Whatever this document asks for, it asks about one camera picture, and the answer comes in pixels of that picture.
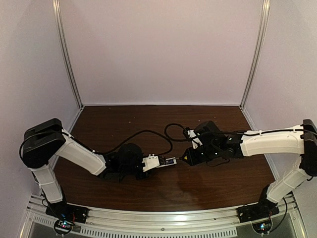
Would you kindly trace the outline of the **white remote control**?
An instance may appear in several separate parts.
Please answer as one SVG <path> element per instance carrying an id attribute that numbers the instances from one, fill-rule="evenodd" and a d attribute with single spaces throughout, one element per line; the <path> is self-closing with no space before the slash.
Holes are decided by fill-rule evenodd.
<path id="1" fill-rule="evenodd" d="M 176 164 L 177 164 L 177 160 L 175 157 L 159 159 L 159 168 L 171 166 L 171 165 L 176 165 Z"/>

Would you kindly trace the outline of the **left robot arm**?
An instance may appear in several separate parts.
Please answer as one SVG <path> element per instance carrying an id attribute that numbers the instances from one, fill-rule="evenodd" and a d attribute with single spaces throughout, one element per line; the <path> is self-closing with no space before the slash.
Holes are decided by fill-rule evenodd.
<path id="1" fill-rule="evenodd" d="M 149 176 L 144 154 L 136 144 L 122 144 L 112 152 L 97 152 L 72 136 L 57 118 L 26 130 L 19 156 L 52 209 L 67 206 L 62 187 L 49 165 L 53 156 L 62 157 L 103 180 L 122 181 L 126 176 L 145 179 Z"/>

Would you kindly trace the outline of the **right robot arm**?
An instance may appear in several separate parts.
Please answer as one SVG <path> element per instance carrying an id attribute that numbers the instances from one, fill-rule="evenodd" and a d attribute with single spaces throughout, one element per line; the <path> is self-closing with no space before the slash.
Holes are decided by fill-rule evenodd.
<path id="1" fill-rule="evenodd" d="M 216 158 L 245 158 L 261 154 L 296 154 L 292 169 L 263 189 L 258 204 L 276 206 L 282 198 L 305 180 L 317 175 L 317 127 L 311 119 L 289 128 L 259 131 L 221 131 L 213 121 L 186 129 L 192 146 L 181 160 L 194 166 Z"/>

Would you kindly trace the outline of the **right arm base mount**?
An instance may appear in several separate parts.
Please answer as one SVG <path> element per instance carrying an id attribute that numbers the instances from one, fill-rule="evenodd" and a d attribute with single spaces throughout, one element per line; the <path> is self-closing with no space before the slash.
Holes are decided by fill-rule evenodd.
<path id="1" fill-rule="evenodd" d="M 236 211 L 240 223 L 269 218 L 279 213 L 278 207 L 269 209 L 267 207 L 261 207 L 258 203 L 238 207 Z"/>

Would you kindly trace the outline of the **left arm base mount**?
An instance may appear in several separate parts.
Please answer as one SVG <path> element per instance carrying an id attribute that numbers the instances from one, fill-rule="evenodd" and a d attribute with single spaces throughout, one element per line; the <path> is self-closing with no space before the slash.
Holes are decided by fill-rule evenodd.
<path id="1" fill-rule="evenodd" d="M 46 214 L 75 223 L 86 223 L 89 209 L 67 203 L 53 203 L 46 208 Z"/>

